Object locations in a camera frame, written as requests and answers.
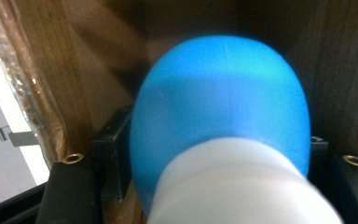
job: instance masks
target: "wooden panel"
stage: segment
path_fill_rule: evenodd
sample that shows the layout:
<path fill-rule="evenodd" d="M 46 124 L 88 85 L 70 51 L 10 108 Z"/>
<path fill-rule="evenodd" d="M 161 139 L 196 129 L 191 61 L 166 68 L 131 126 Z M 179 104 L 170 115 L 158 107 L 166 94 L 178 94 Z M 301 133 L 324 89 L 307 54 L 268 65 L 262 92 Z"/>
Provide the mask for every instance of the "wooden panel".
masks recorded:
<path fill-rule="evenodd" d="M 96 132 L 117 109 L 131 104 L 139 90 L 147 69 L 145 39 L 142 31 L 101 2 L 62 4 Z"/>
<path fill-rule="evenodd" d="M 284 54 L 298 40 L 318 1 L 239 1 L 241 35 L 263 41 Z"/>
<path fill-rule="evenodd" d="M 235 0 L 144 0 L 143 7 L 151 65 L 170 48 L 191 37 L 238 33 Z"/>
<path fill-rule="evenodd" d="M 310 111 L 316 134 L 358 154 L 358 2 L 328 1 Z"/>
<path fill-rule="evenodd" d="M 90 110 L 61 1 L 16 1 L 15 4 L 34 60 L 62 112 L 70 150 L 85 153 L 92 137 Z"/>
<path fill-rule="evenodd" d="M 308 21 L 303 26 L 294 44 L 284 54 L 286 60 L 295 70 L 309 104 L 312 98 L 313 80 L 327 5 L 327 0 L 319 2 L 319 5 L 310 13 Z"/>

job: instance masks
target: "brass insert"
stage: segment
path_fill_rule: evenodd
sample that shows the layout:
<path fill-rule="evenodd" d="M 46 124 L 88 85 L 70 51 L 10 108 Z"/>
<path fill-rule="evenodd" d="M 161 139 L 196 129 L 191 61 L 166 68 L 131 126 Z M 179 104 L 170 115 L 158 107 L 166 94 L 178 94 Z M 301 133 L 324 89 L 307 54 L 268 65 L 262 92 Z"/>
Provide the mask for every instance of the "brass insert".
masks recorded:
<path fill-rule="evenodd" d="M 356 156 L 345 155 L 342 156 L 342 159 L 344 159 L 344 161 L 349 163 L 350 165 L 358 166 L 358 157 Z"/>
<path fill-rule="evenodd" d="M 83 160 L 84 156 L 83 154 L 81 153 L 74 153 L 74 154 L 71 154 L 67 157 L 65 157 L 63 160 L 62 160 L 62 163 L 64 164 L 67 164 L 67 165 L 70 165 L 70 164 L 75 164 L 81 160 Z"/>

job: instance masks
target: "blue balloon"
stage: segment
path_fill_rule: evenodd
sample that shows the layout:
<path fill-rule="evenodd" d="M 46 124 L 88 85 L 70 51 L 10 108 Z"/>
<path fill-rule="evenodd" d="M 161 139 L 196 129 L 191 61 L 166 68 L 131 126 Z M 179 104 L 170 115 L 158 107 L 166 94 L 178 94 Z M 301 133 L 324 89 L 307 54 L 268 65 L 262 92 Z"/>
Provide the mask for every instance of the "blue balloon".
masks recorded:
<path fill-rule="evenodd" d="M 206 36 L 176 46 L 152 68 L 131 122 L 131 169 L 147 214 L 168 163 L 218 137 L 274 147 L 307 175 L 306 99 L 296 74 L 275 50 L 252 39 Z"/>

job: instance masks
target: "plastic wrap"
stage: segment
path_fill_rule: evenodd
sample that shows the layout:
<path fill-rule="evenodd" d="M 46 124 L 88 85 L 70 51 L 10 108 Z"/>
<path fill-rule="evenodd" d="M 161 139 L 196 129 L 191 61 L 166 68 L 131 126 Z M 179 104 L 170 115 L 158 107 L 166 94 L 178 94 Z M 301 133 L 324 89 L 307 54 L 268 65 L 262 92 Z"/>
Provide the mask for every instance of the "plastic wrap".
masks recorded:
<path fill-rule="evenodd" d="M 48 167 L 71 153 L 62 113 L 36 66 L 15 4 L 0 1 L 0 64 Z"/>

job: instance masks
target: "white tube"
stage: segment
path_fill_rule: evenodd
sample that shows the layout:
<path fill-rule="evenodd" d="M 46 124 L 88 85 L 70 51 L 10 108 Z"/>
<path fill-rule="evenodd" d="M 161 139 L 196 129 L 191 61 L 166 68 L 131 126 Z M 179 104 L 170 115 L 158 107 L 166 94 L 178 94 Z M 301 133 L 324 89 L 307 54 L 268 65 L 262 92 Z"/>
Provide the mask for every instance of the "white tube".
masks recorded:
<path fill-rule="evenodd" d="M 341 223 L 280 152 L 242 138 L 192 147 L 164 170 L 150 224 Z"/>

